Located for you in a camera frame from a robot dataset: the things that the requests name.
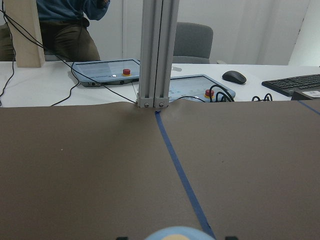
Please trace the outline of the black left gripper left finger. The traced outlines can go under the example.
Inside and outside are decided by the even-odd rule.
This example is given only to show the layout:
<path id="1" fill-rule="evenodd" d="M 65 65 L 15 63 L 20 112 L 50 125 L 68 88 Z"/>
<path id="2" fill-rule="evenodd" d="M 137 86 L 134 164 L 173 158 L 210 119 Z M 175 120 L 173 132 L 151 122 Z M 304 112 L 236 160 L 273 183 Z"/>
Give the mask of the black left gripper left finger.
<path id="1" fill-rule="evenodd" d="M 128 237 L 121 236 L 121 237 L 117 237 L 116 240 L 128 240 Z"/>

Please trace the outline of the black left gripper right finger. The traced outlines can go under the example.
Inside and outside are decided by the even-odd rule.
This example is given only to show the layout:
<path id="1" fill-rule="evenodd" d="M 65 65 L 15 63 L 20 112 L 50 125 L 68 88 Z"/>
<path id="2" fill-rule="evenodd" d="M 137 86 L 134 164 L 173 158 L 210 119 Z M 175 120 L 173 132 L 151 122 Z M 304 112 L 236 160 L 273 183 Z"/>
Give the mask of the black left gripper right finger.
<path id="1" fill-rule="evenodd" d="M 225 240 L 238 240 L 238 237 L 237 236 L 226 236 L 224 239 Z"/>

